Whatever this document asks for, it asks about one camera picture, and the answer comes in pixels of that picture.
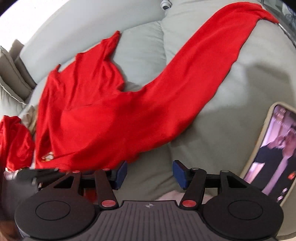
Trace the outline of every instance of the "beige phone case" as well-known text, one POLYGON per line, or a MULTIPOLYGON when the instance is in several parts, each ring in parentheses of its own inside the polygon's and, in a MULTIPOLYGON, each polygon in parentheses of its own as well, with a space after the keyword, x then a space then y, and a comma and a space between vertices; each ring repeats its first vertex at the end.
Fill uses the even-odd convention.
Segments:
MULTIPOLYGON (((253 152, 252 152, 252 154, 251 154, 251 156, 250 156, 250 158, 249 158, 249 160, 248 160, 246 166, 244 167, 244 169, 243 169, 243 171, 242 171, 242 173, 241 173, 241 175, 240 175, 241 178, 244 178, 245 175, 247 174, 249 168, 251 167, 251 165, 252 165, 252 163, 253 163, 253 161, 254 161, 254 159, 255 159, 255 157, 256 157, 256 155, 257 155, 259 149, 260 149, 260 146, 261 146, 261 144, 262 144, 262 142, 263 142, 263 139, 264 139, 264 137, 265 137, 266 131, 267 131, 267 129, 268 129, 268 126, 269 126, 270 120, 271 120, 271 118, 272 118, 272 115, 273 115, 273 112, 274 112, 274 108, 275 108, 277 105, 281 105, 282 107, 284 107, 284 108, 286 108, 287 110, 289 110, 289 111, 291 111, 291 112, 293 112, 293 113, 296 114, 296 109, 295 109, 295 108, 293 108, 292 106, 289 106, 288 104, 283 103, 283 102, 276 102, 276 103, 274 103, 274 104, 269 108, 268 113, 267 113, 267 117, 266 117, 266 119, 265 119, 265 121, 264 121, 263 128, 262 128, 262 131, 261 131, 261 133, 260 133, 260 136, 259 136, 259 138, 258 138, 258 140, 257 140, 257 143, 256 143, 256 145, 255 145, 255 148, 254 148, 254 150, 253 150, 253 152)), ((295 183, 296 183, 296 178, 294 179, 294 182, 293 182, 293 184, 291 185, 291 188, 289 189, 289 191, 288 191, 288 193, 286 194, 285 198, 284 198, 283 201, 281 202, 281 204, 280 204, 281 206, 283 206, 283 204, 285 203, 286 199, 287 199, 288 196, 290 195, 292 189, 293 189, 294 186, 295 186, 295 183)))

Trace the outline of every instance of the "black circular disc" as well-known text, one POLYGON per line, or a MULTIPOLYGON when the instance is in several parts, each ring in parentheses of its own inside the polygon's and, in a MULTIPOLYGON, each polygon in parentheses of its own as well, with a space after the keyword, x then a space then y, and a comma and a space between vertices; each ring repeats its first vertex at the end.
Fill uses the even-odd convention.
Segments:
POLYGON ((247 188, 229 191, 209 200, 203 208, 208 225, 224 237, 261 240, 274 237, 283 222, 281 207, 265 194, 247 188))
POLYGON ((95 216, 94 206, 80 195, 62 189, 40 191, 15 211, 21 233, 40 240, 61 240, 86 229, 95 216))

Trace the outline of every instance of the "crosshair symbol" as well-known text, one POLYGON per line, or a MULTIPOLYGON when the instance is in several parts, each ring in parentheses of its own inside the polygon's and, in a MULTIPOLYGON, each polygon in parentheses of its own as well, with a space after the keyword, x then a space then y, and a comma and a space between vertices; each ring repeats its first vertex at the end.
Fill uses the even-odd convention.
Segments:
POLYGON ((154 205, 152 203, 148 203, 148 204, 145 205, 145 207, 151 208, 151 207, 154 207, 154 205))

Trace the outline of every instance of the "person on phone screen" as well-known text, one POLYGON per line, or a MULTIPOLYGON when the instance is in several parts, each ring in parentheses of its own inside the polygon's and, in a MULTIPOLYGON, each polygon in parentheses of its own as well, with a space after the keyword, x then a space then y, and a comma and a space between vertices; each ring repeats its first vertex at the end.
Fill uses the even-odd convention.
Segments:
POLYGON ((278 136, 273 142, 259 149, 254 162, 265 164, 251 184, 277 200, 283 190, 288 190, 294 181, 295 150, 296 126, 291 126, 286 136, 278 136))

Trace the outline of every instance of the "red garment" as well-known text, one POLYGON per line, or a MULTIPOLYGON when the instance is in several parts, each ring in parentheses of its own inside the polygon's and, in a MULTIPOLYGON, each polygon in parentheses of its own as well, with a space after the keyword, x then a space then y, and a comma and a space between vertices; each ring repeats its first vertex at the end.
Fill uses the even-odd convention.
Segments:
POLYGON ((0 122, 0 163, 9 171, 31 166, 34 142, 17 116, 3 116, 0 122))
POLYGON ((278 23, 258 4, 216 12, 163 72, 137 92, 121 92, 111 62, 120 33, 48 76, 36 127, 36 167, 113 168, 177 137, 214 96, 260 19, 278 23), (53 152, 54 159, 42 162, 53 152))

